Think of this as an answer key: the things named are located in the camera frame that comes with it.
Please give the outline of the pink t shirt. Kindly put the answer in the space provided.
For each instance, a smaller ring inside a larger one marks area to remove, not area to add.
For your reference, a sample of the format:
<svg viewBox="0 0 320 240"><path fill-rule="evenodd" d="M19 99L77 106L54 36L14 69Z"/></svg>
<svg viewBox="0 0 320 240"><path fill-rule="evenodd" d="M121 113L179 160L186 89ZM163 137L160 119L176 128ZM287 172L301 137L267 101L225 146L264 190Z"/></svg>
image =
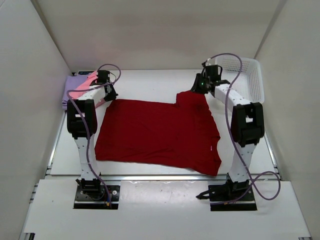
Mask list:
<svg viewBox="0 0 320 240"><path fill-rule="evenodd" d="M77 100L78 98L80 98L82 95L84 95L85 93L87 93L87 89L90 88L90 84L97 80L98 78L98 73L97 71L92 72L91 74L88 75L88 77L86 78L86 80L84 81L84 83L82 83L80 86L78 86L76 88L76 90L81 90L81 91L70 91L69 92L69 96L74 99Z"/></svg>

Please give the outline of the purple t shirt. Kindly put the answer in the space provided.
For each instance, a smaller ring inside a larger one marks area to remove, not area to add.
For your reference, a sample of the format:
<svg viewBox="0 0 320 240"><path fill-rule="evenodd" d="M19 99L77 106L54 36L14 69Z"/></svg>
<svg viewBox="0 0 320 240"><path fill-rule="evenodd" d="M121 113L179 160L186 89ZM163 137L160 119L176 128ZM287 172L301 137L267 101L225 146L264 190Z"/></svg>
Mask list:
<svg viewBox="0 0 320 240"><path fill-rule="evenodd" d="M76 76L67 76L64 86L64 93L62 98L62 109L64 111L67 110L67 102L68 102L68 96L67 91L69 90L75 90L78 88L81 84L83 84L87 80L87 75L76 75Z"/></svg>

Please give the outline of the white plastic laundry basket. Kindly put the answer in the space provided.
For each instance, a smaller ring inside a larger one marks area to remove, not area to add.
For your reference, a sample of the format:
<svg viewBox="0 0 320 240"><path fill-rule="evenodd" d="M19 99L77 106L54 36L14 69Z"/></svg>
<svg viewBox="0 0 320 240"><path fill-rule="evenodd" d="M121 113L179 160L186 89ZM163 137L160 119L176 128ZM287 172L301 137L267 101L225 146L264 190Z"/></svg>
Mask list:
<svg viewBox="0 0 320 240"><path fill-rule="evenodd" d="M241 58L241 74L232 85L241 96L251 102L264 103L264 86L260 63L252 58ZM238 58L231 55L221 55L215 58L215 64L222 67L222 79L232 82L240 69Z"/></svg>

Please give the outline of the red t shirt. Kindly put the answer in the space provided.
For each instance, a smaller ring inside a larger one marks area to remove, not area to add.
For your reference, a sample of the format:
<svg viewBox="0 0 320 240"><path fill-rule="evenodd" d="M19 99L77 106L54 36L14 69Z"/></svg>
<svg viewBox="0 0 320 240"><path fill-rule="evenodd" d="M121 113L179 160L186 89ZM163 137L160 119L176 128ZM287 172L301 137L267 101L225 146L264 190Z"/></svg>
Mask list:
<svg viewBox="0 0 320 240"><path fill-rule="evenodd" d="M99 161L190 169L216 176L221 166L216 122L203 94L175 103L117 99L105 111L95 144Z"/></svg>

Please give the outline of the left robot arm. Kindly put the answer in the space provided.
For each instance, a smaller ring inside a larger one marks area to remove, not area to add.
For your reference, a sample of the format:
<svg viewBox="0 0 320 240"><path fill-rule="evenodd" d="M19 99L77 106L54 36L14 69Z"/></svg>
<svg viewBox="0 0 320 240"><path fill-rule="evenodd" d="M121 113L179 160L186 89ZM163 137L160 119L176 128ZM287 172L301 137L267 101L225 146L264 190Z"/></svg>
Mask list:
<svg viewBox="0 0 320 240"><path fill-rule="evenodd" d="M94 137L98 130L96 108L118 96L111 74L108 70L96 70L80 86L66 92L67 130L76 143L81 166L81 175L76 181L87 189L93 200L100 200L105 194L97 166Z"/></svg>

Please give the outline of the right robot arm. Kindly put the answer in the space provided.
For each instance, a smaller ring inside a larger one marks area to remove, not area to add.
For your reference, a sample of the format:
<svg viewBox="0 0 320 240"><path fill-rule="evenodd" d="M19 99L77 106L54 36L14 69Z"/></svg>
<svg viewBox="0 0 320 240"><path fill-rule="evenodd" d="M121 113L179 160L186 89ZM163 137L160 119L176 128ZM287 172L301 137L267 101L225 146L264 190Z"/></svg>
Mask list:
<svg viewBox="0 0 320 240"><path fill-rule="evenodd" d="M205 63L202 66L202 71L196 74L191 91L210 93L224 104L227 112L231 112L231 120L226 118L226 122L234 146L233 161L228 172L232 183L225 186L224 193L230 200L236 200L243 193L241 185L247 184L250 179L248 169L252 155L265 134L263 106L241 96L228 80L223 80L221 66Z"/></svg>

